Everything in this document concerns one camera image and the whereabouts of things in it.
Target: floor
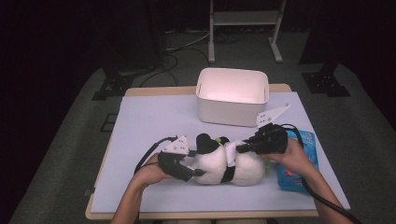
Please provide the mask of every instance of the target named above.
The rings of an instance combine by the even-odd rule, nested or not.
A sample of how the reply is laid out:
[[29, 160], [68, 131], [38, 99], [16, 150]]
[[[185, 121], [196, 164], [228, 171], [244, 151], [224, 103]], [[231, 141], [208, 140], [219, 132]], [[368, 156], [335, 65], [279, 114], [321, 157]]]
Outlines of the floor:
[[[167, 35], [167, 47], [175, 48], [203, 35], [171, 33]], [[192, 86], [208, 66], [262, 71], [270, 83], [289, 84], [303, 102], [350, 202], [350, 212], [362, 223], [396, 223], [396, 133], [356, 75], [342, 64], [334, 75], [349, 97], [309, 91], [301, 73], [318, 71], [321, 64], [299, 64], [308, 32], [279, 34], [277, 44], [283, 63], [274, 60], [267, 42], [270, 35], [218, 35], [214, 63], [207, 61], [207, 42], [198, 42], [164, 56], [163, 67], [169, 72], [160, 73], [162, 69], [158, 69], [137, 77], [131, 87]], [[85, 217], [111, 135], [102, 128], [107, 116], [120, 109], [121, 96], [92, 100], [104, 81], [105, 74], [99, 68], [79, 93], [10, 223], [108, 223]], [[276, 220], [281, 224], [318, 223], [317, 217]]]

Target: white shelf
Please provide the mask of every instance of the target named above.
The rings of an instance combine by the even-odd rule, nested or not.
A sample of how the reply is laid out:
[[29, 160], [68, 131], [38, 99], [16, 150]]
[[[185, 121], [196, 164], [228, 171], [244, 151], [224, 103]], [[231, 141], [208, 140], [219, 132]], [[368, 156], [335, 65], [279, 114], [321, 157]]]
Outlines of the white shelf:
[[214, 25], [274, 25], [279, 11], [214, 12]]

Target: white storage box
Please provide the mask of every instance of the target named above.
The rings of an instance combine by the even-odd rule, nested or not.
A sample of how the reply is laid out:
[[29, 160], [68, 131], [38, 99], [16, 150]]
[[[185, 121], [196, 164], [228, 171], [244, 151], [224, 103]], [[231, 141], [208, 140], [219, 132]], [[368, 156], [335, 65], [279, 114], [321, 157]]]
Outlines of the white storage box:
[[259, 71], [206, 68], [197, 83], [201, 121], [255, 127], [269, 100], [267, 75]]

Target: black cable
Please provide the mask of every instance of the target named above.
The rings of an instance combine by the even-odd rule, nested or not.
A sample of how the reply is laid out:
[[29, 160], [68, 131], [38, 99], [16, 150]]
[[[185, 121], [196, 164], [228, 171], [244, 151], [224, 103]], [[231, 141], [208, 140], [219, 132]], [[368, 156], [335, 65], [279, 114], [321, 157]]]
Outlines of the black cable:
[[134, 175], [140, 170], [140, 168], [142, 168], [143, 163], [146, 161], [146, 159], [149, 157], [149, 155], [151, 155], [151, 153], [155, 150], [155, 148], [157, 148], [162, 142], [164, 142], [164, 141], [173, 142], [175, 140], [177, 140], [177, 136], [176, 137], [166, 137], [166, 138], [163, 138], [160, 141], [154, 143], [154, 145], [152, 145], [152, 147], [148, 149], [146, 154], [142, 157], [140, 162], [134, 168]]
[[193, 30], [184, 30], [181, 33], [184, 35], [196, 35], [196, 36], [202, 36], [202, 33], [206, 34], [208, 31], [206, 29], [204, 30], [197, 30], [197, 31], [193, 31]]
[[205, 58], [205, 60], [207, 62], [207, 66], [210, 67], [209, 59], [207, 58], [207, 56], [201, 50], [198, 50], [198, 49], [178, 49], [178, 50], [175, 50], [173, 52], [178, 52], [178, 51], [182, 51], [182, 50], [195, 50], [195, 51], [200, 52], [204, 56], [204, 58]]
[[[298, 131], [298, 129], [294, 125], [291, 125], [291, 124], [283, 124], [281, 126], [283, 127], [285, 125], [289, 125], [289, 126], [293, 127], [291, 129], [290, 128], [284, 128], [284, 129], [286, 129], [288, 131], [293, 131], [296, 134], [298, 142], [300, 143], [301, 147], [304, 148], [303, 138], [301, 137], [300, 132]], [[330, 207], [332, 210], [340, 213], [344, 217], [346, 217], [349, 220], [351, 220], [353, 223], [361, 224], [361, 222], [356, 217], [354, 217], [352, 214], [350, 214], [345, 208], [342, 208], [342, 207], [340, 207], [340, 206], [328, 201], [327, 199], [321, 197], [320, 195], [316, 194], [311, 188], [309, 188], [309, 186], [306, 184], [306, 181], [305, 181], [304, 178], [301, 177], [301, 181], [303, 183], [303, 187], [306, 189], [306, 191], [309, 193], [309, 195], [311, 195], [314, 199], [316, 199], [319, 202], [321, 202], [321, 203], [325, 204], [326, 206]]]
[[142, 165], [139, 169], [141, 169], [141, 168], [143, 168], [143, 167], [145, 167], [145, 166], [154, 165], [154, 164], [158, 164], [158, 162], [155, 161], [155, 162], [152, 162], [152, 163], [144, 164], [144, 165]]
[[206, 39], [208, 36], [209, 36], [209, 32], [207, 32], [207, 34], [205, 34], [205, 35], [203, 35], [203, 36], [201, 36], [201, 37], [199, 37], [199, 38], [197, 38], [197, 39], [191, 41], [190, 43], [184, 44], [184, 45], [179, 46], [179, 47], [171, 48], [171, 49], [168, 48], [168, 49], [166, 49], [165, 51], [172, 52], [172, 51], [175, 51], [175, 50], [178, 50], [178, 49], [186, 48], [186, 47], [188, 47], [188, 46], [191, 46], [191, 45], [194, 45], [194, 44], [197, 44], [197, 43], [203, 41], [203, 40]]
[[[149, 81], [151, 78], [156, 77], [156, 76], [158, 76], [158, 75], [160, 75], [160, 74], [162, 74], [162, 73], [165, 73], [165, 72], [166, 72], [166, 73], [167, 73], [167, 72], [170, 72], [171, 69], [173, 69], [173, 68], [175, 68], [175, 67], [177, 66], [177, 64], [178, 64], [178, 59], [177, 59], [177, 57], [175, 57], [174, 55], [170, 55], [170, 54], [167, 54], [167, 55], [165, 55], [165, 56], [173, 57], [173, 58], [176, 60], [175, 64], [174, 64], [172, 67], [170, 67], [170, 68], [164, 68], [162, 71], [160, 71], [160, 72], [158, 72], [158, 73], [154, 73], [154, 74], [152, 74], [151, 76], [147, 77], [146, 79], [144, 79], [144, 80], [142, 81], [142, 83], [140, 83], [139, 88], [143, 87], [143, 85], [144, 85], [147, 81]], [[176, 78], [172, 73], [170, 73], [170, 75], [174, 78], [174, 81], [176, 82], [176, 85], [177, 85], [177, 78]]]
[[306, 191], [308, 191], [308, 193], [316, 200], [318, 200], [319, 202], [327, 205], [328, 207], [330, 207], [332, 210], [342, 214], [344, 217], [347, 217], [349, 220], [351, 220], [353, 223], [355, 224], [361, 224], [361, 222], [354, 217], [352, 214], [350, 214], [346, 209], [338, 206], [335, 203], [332, 203], [330, 201], [328, 201], [327, 199], [324, 199], [323, 197], [321, 197], [320, 195], [316, 194], [311, 188], [308, 187], [308, 185], [306, 184], [306, 181], [304, 178], [301, 177], [302, 183], [304, 188], [306, 189]]

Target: stuffed animal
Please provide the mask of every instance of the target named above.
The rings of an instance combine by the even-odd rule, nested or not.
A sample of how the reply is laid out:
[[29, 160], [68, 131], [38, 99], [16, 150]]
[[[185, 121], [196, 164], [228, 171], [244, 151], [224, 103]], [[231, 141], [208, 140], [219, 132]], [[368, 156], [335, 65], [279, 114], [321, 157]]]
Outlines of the stuffed animal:
[[239, 153], [236, 146], [242, 141], [230, 142], [226, 137], [212, 139], [207, 133], [196, 137], [196, 155], [191, 167], [205, 171], [194, 180], [199, 184], [217, 185], [231, 182], [237, 186], [254, 185], [265, 173], [264, 161], [254, 152]]

